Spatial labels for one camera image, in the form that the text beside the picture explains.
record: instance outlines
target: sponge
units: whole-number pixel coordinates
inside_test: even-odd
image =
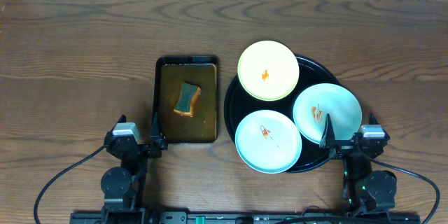
[[[193,116],[197,98],[201,94],[201,88],[188,83],[182,83],[179,100],[174,107],[174,112],[181,116]]]

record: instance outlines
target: rectangular tray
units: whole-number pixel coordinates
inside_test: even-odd
[[[214,130],[215,134],[212,139],[184,139],[184,140],[173,140],[169,138],[170,133],[165,132],[165,129],[163,128],[162,118],[163,115],[159,113],[159,124],[160,127],[167,135],[167,140],[169,144],[204,144],[204,143],[211,143],[216,140],[217,132],[218,132],[218,58],[215,56],[167,56],[167,57],[161,57],[157,60],[155,64],[155,84],[154,84],[154,98],[153,98],[153,118],[155,112],[160,111],[160,95],[161,95],[161,82],[162,82],[162,67],[165,65],[195,65],[195,64],[214,64],[216,67],[216,90],[214,91],[215,99],[216,99],[216,105],[215,105],[215,116],[214,116]]]

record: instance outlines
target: tabletop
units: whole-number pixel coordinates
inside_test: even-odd
[[[57,172],[100,147],[124,113],[148,138],[155,62],[216,55],[218,138],[171,145],[148,163],[156,209],[300,213],[338,209],[343,168],[302,174],[248,168],[225,128],[223,104],[243,50],[275,40],[327,67],[391,135],[377,159],[434,180],[448,221],[448,0],[8,0],[0,20],[0,222],[32,223]],[[59,178],[41,200],[43,223],[99,210],[106,151]],[[383,169],[373,165],[374,169]],[[435,193],[395,172],[395,212],[430,211]]]

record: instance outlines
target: food residue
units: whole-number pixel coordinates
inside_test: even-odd
[[[274,141],[274,139],[272,138],[272,136],[269,135],[269,133],[271,133],[270,130],[267,130],[267,129],[265,128],[265,126],[263,126],[263,125],[260,126],[260,130],[261,130],[261,133],[263,134],[263,136],[264,136],[266,139],[269,137],[269,138],[275,143],[275,145],[277,145],[277,147],[279,147],[279,145]]]
[[[311,114],[313,115],[315,123],[322,122],[322,111],[319,109],[319,104],[317,104],[317,108],[315,106],[311,106]]]
[[[267,73],[267,69],[261,74],[261,78],[263,79],[264,82],[269,81],[269,74]]]

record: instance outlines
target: white plate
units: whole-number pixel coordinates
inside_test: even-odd
[[[260,41],[241,54],[238,78],[253,97],[276,101],[294,90],[299,79],[299,64],[286,46],[275,41]]]
[[[284,114],[261,110],[248,114],[239,123],[235,146],[248,166],[275,174],[297,162],[302,152],[302,139],[294,122]]]
[[[308,87],[295,100],[293,117],[300,133],[319,144],[327,114],[336,140],[349,140],[359,130],[363,119],[361,106],[347,89],[329,83]]]

